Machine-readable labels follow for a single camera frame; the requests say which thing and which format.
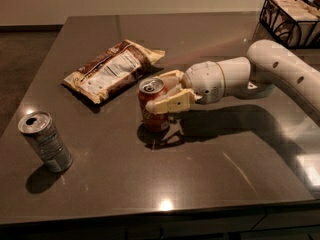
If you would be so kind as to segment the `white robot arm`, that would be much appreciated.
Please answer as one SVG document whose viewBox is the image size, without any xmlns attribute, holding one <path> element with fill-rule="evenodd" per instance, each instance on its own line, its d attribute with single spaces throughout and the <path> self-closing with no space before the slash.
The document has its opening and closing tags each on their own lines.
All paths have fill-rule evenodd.
<svg viewBox="0 0 320 240">
<path fill-rule="evenodd" d="M 153 114 L 187 111 L 227 96 L 264 98 L 278 88 L 312 120 L 320 119 L 320 72 L 271 40 L 254 42 L 244 57 L 202 62 L 158 78 L 167 93 L 147 102 L 146 109 Z"/>
</svg>

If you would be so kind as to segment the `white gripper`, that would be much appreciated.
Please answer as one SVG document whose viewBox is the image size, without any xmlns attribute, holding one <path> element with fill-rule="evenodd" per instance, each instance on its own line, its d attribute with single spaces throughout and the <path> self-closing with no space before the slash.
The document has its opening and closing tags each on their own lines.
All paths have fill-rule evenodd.
<svg viewBox="0 0 320 240">
<path fill-rule="evenodd" d="M 215 62 L 192 65 L 185 73 L 172 70 L 158 76 L 167 94 L 148 101 L 146 110 L 152 114 L 187 111 L 196 102 L 211 104 L 220 101 L 225 91 L 224 74 Z"/>
</svg>

